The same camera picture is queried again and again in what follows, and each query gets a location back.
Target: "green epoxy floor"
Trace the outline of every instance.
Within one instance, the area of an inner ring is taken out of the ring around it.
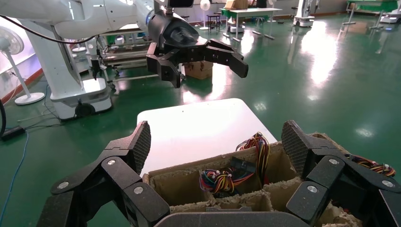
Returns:
[[[401,171],[401,31],[397,25],[390,25],[387,30],[371,33],[367,28],[376,19],[356,15],[357,24],[348,31],[341,27],[347,21],[344,14],[319,17],[312,29],[299,31],[293,31],[287,21],[274,24],[274,41],[247,32],[239,48],[249,64],[245,79],[215,66],[213,79],[188,78],[180,89],[157,78],[120,82],[112,95],[113,110],[61,127],[30,130],[25,162],[2,226],[35,226],[52,184],[95,160],[110,140],[129,135],[140,112],[192,102],[240,98],[278,140],[283,123],[293,119],[307,133],[325,132],[348,151]],[[222,32],[201,35],[228,42]],[[126,73],[149,74],[145,69]],[[44,91],[45,87],[46,82],[39,82],[31,91]],[[9,126],[44,110],[42,103],[23,107],[9,104]],[[21,136],[0,142],[1,207],[25,141],[26,136]],[[89,226],[128,224],[113,204],[107,204]]]

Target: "blue cable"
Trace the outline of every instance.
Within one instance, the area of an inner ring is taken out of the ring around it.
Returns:
[[[5,212],[5,210],[6,210],[7,203],[9,202],[9,199],[10,199],[12,187],[13,187],[13,185],[14,185],[14,180],[15,180],[15,178],[16,178],[16,176],[17,176],[17,174],[18,174],[19,168],[21,167],[22,162],[24,161],[24,158],[25,158],[25,153],[26,153],[26,147],[27,147],[27,145],[28,145],[28,140],[29,140],[29,134],[28,134],[28,131],[27,131],[27,132],[26,132],[26,142],[25,142],[24,152],[22,153],[22,159],[21,159],[21,162],[19,162],[19,165],[18,165],[18,167],[17,167],[17,170],[15,171],[14,176],[13,176],[13,178],[12,178],[12,180],[11,180],[11,184],[10,184],[10,188],[9,188],[9,193],[8,193],[8,195],[7,195],[6,202],[4,203],[3,209],[1,210],[1,215],[0,215],[0,226],[1,226],[1,223],[2,223],[2,221],[3,221],[4,212]]]

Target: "stool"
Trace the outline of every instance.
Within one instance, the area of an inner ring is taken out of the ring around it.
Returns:
[[[212,24],[212,19],[216,20],[216,24]],[[209,32],[212,31],[213,28],[217,28],[218,31],[220,31],[220,15],[214,14],[214,15],[208,15],[208,30]]]
[[[290,18],[294,19],[295,15],[296,15],[296,11],[298,10],[298,7],[291,7],[291,9],[294,11],[294,14],[291,14]]]

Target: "desk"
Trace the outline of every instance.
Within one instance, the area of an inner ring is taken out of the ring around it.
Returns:
[[[354,11],[356,9],[363,9],[368,11],[380,11],[379,19],[376,24],[370,29],[373,28],[382,28],[383,26],[379,26],[380,19],[384,12],[391,12],[398,8],[397,1],[376,1],[376,0],[348,0],[348,4],[354,3],[354,7],[352,8],[351,14],[349,16],[348,22],[342,23],[343,25],[353,25],[356,22],[351,21],[352,16],[354,15]]]
[[[141,176],[150,171],[232,153],[238,144],[261,132],[277,140],[249,107],[237,98],[143,111],[152,142]]]
[[[238,9],[238,10],[229,10],[229,13],[236,17],[236,31],[235,31],[235,41],[240,42],[238,39],[238,20],[241,17],[261,17],[261,16],[270,16],[273,17],[273,13],[275,11],[280,11],[281,9],[276,8],[249,8],[249,9]],[[226,33],[223,34],[225,37],[229,37],[228,35],[228,18],[226,20]],[[267,38],[274,39],[274,37],[269,35],[264,35]]]

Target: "white fan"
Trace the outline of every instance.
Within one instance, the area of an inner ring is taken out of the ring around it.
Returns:
[[[9,59],[15,71],[15,74],[17,75],[19,82],[21,83],[22,88],[25,91],[24,96],[21,96],[15,100],[15,103],[17,105],[26,105],[34,103],[44,98],[43,93],[29,92],[24,82],[24,79],[22,78],[17,66],[15,65],[14,60],[12,59],[12,55],[19,54],[23,50],[24,50],[24,42],[22,41],[21,37],[19,37],[19,35],[13,32],[12,30],[0,26],[0,51],[5,53],[5,55]]]
[[[200,1],[200,8],[203,10],[203,27],[201,27],[200,30],[208,30],[209,28],[206,27],[206,15],[205,15],[205,12],[210,9],[210,1],[209,0]]]
[[[269,0],[269,4],[271,4],[271,7],[274,8],[274,3],[276,3],[277,0]],[[268,22],[276,22],[275,20],[273,20],[273,15],[274,15],[274,11],[273,14],[271,15],[271,18],[268,20]]]

